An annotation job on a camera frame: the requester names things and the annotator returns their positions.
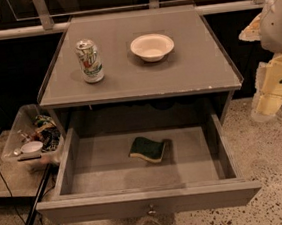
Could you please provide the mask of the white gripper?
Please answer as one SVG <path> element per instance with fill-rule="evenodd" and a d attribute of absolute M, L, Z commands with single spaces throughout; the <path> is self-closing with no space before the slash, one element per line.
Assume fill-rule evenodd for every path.
<path fill-rule="evenodd" d="M 241 41 L 260 41 L 260 19 L 257 15 L 239 34 Z M 275 53 L 262 68 L 263 77 L 259 92 L 252 99 L 251 118 L 255 122 L 266 122 L 276 117 L 282 106 L 282 53 Z"/>

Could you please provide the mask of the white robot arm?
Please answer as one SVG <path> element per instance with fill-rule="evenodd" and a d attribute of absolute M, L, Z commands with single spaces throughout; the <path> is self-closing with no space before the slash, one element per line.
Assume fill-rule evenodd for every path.
<path fill-rule="evenodd" d="M 276 116 L 282 106 L 282 0 L 268 0 L 251 23 L 239 34 L 241 41 L 259 41 L 274 55 L 260 62 L 256 70 L 251 117 L 266 122 Z"/>

